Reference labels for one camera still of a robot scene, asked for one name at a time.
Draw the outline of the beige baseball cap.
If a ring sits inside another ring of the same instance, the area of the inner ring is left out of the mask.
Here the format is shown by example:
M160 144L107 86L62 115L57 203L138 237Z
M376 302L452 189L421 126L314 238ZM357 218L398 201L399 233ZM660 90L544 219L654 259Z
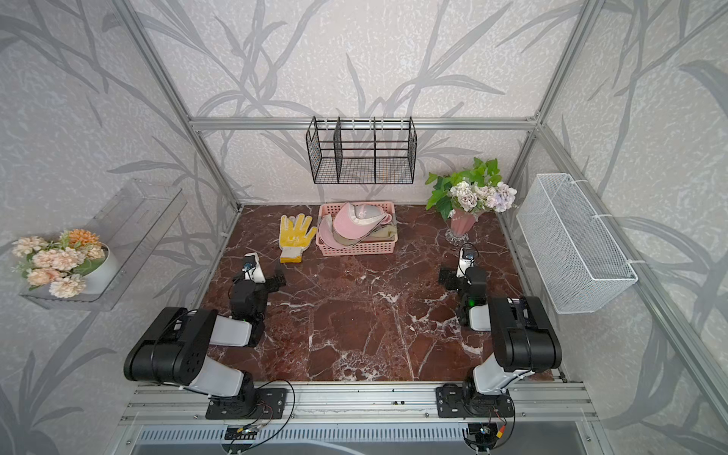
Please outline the beige baseball cap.
M397 237L397 227L394 224L381 225L358 239L343 237L336 231L333 232L333 235L339 244L343 246L354 246L360 243L394 242Z

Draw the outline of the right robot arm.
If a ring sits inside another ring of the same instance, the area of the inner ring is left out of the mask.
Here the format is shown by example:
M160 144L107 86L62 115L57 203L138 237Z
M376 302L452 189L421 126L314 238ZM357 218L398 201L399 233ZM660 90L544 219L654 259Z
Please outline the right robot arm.
M487 273L481 267L464 271L443 267L438 282L460 297L456 311L460 326L488 332L493 344L493 353L468 373L463 384L436 389L438 416L514 417L509 386L557 369L562 361L559 338L540 298L490 297Z

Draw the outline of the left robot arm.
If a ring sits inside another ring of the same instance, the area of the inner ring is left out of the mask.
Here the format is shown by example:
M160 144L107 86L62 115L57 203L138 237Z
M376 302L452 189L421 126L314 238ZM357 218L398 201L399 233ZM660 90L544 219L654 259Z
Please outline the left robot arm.
M254 348L264 337L271 293L286 285L282 269L269 279L243 271L233 280L231 315L215 309L166 307L128 354L126 379L176 386L209 400L206 418L281 419L287 391L254 386L252 374L208 356L212 345Z

